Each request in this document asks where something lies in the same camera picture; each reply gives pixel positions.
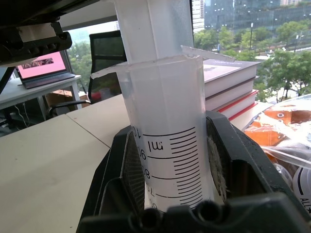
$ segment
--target book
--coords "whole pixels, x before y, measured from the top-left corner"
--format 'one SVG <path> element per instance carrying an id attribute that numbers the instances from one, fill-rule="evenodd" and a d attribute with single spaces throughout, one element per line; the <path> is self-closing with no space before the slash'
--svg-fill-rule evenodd
<path id="1" fill-rule="evenodd" d="M 247 111 L 249 107 L 252 107 L 255 104 L 255 97 L 257 93 L 257 90 L 252 90 L 250 93 L 240 96 L 228 104 L 215 109 L 215 111 L 220 112 L 228 119 L 233 120 L 242 114 L 243 111 Z"/>
<path id="2" fill-rule="evenodd" d="M 217 94 L 205 98 L 205 109 L 215 110 L 240 96 L 250 93 L 253 90 L 254 79 L 246 80 Z"/>
<path id="3" fill-rule="evenodd" d="M 214 59 L 204 61 L 205 98 L 255 78 L 257 64 L 259 62 L 225 62 Z"/>

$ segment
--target black mesh chair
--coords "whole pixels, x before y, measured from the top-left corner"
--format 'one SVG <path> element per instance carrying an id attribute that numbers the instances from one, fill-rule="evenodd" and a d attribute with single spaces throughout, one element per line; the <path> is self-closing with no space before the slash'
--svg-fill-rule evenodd
<path id="1" fill-rule="evenodd" d="M 110 66 L 126 62 L 124 46 L 120 31 L 97 33 L 89 35 L 92 56 L 91 73 Z M 51 106 L 48 117 L 53 117 L 57 108 L 73 106 L 82 103 L 96 103 L 121 94 L 121 89 L 116 73 L 91 79 L 88 86 L 88 100 L 68 101 Z"/>

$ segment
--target white wall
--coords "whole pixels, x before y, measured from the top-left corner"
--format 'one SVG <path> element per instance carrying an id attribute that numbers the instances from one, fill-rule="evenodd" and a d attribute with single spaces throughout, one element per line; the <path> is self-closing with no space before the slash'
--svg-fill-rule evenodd
<path id="1" fill-rule="evenodd" d="M 98 1 L 61 16 L 64 31 L 117 20 L 114 3 Z"/>

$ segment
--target laptop screen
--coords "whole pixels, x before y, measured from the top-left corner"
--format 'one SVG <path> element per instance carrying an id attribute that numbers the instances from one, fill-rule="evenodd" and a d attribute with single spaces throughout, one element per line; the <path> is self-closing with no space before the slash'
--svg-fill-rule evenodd
<path id="1" fill-rule="evenodd" d="M 17 66 L 22 79 L 32 78 L 43 74 L 50 74 L 66 70 L 60 52 L 54 52 L 37 57 L 32 62 Z"/>

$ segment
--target white desk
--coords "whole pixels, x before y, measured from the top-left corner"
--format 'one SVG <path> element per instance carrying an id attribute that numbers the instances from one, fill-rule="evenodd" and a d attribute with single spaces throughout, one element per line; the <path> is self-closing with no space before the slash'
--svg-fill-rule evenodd
<path id="1" fill-rule="evenodd" d="M 231 123 L 242 130 L 254 116 L 270 106 L 271 104 L 259 102 Z M 122 95 L 67 113 L 67 116 L 109 147 L 114 135 L 130 125 Z"/>
<path id="2" fill-rule="evenodd" d="M 81 78 L 80 75 L 76 75 L 74 78 L 63 80 L 56 83 L 51 83 L 31 89 L 26 89 L 20 79 L 10 80 L 5 86 L 3 92 L 0 94 L 0 110 L 13 106 L 18 103 L 25 102 L 34 98 L 38 98 L 42 115 L 46 117 L 46 107 L 42 96 L 58 89 L 65 87 L 71 88 L 72 97 L 74 100 L 80 100 L 79 90 L 77 86 L 77 80 Z"/>
<path id="3" fill-rule="evenodd" d="M 66 115 L 1 137 L 0 232 L 76 232 L 107 152 Z"/>

